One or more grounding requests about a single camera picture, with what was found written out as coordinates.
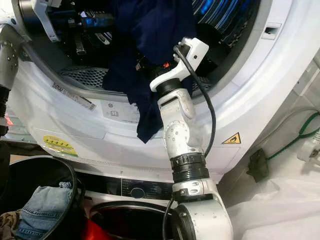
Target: white robotic arm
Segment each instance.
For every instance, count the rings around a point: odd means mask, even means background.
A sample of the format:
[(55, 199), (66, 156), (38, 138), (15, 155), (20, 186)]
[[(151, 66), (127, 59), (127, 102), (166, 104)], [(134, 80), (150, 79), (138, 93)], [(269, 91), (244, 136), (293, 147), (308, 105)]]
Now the white robotic arm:
[[(197, 38), (183, 38), (178, 48), (195, 70), (209, 47)], [(180, 58), (174, 58), (177, 66), (150, 83), (160, 95), (163, 141), (173, 170), (172, 197), (179, 203), (171, 217), (173, 236), (175, 240), (231, 240), (231, 221), (206, 168), (195, 107), (180, 83), (190, 73)]]
[[(13, 87), (14, 79), (18, 71), (18, 56), (14, 45), (1, 37), (0, 27), (0, 138), (8, 132), (8, 124), (5, 119), (6, 103), (9, 92)], [(8, 184), (9, 180), (10, 152), (5, 143), (0, 142), (0, 190)]]

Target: warning label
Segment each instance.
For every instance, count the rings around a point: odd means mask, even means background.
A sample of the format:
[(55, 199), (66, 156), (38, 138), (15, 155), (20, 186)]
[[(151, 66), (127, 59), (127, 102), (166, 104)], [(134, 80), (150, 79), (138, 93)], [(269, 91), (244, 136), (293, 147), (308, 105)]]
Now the warning label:
[(45, 135), (43, 137), (43, 141), (49, 149), (52, 149), (52, 150), (59, 152), (59, 153), (62, 153), (62, 154), (67, 154), (67, 155), (70, 155), (73, 157), (78, 157), (78, 154), (77, 154), (76, 150), (74, 149), (74, 147), (70, 143), (62, 140), (59, 137)]
[(237, 132), (235, 135), (229, 137), (227, 140), (225, 140), (222, 144), (240, 144), (240, 134)]

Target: black laundry basket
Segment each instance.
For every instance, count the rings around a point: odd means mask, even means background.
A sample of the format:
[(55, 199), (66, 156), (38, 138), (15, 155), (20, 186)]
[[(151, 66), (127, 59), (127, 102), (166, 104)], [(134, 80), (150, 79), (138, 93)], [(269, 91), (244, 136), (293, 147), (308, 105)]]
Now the black laundry basket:
[(11, 164), (9, 172), (7, 185), (0, 193), (0, 214), (21, 209), (38, 186), (57, 187), (59, 182), (71, 182), (72, 195), (67, 208), (41, 240), (81, 239), (86, 223), (85, 188), (69, 164), (51, 156), (35, 156)]

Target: sticker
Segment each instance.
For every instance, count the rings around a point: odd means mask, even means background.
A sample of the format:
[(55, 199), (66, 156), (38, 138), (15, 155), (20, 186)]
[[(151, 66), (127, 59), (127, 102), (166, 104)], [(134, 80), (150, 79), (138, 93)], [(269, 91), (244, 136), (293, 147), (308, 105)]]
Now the sticker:
[(241, 143), (240, 134), (239, 132), (237, 132), (235, 135), (225, 140), (222, 144), (240, 144), (240, 143)]
[(93, 111), (96, 108), (96, 105), (90, 102), (88, 99), (85, 99), (82, 96), (75, 95), (73, 93), (68, 92), (64, 88), (60, 87), (58, 84), (55, 82), (53, 83), (52, 87), (56, 90), (58, 90), (60, 93), (63, 95), (67, 96), (68, 98), (72, 99), (76, 103), (80, 104), (81, 106), (85, 107), (86, 109), (89, 109)]
[(49, 149), (52, 149), (52, 150), (57, 151), (62, 154), (67, 154), (67, 155), (70, 155), (73, 157), (78, 157), (74, 147), (70, 143), (62, 140), (59, 137), (45, 135), (43, 137), (43, 141)]
[(139, 122), (140, 113), (135, 103), (101, 100), (101, 106), (105, 118), (131, 124)]

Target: blue jeans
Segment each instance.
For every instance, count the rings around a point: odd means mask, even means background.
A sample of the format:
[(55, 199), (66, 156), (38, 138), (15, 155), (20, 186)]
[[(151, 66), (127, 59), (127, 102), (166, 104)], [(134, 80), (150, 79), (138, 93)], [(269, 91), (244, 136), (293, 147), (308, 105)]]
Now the blue jeans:
[(71, 195), (69, 188), (39, 186), (21, 209), (16, 236), (23, 240), (40, 239), (64, 213)]

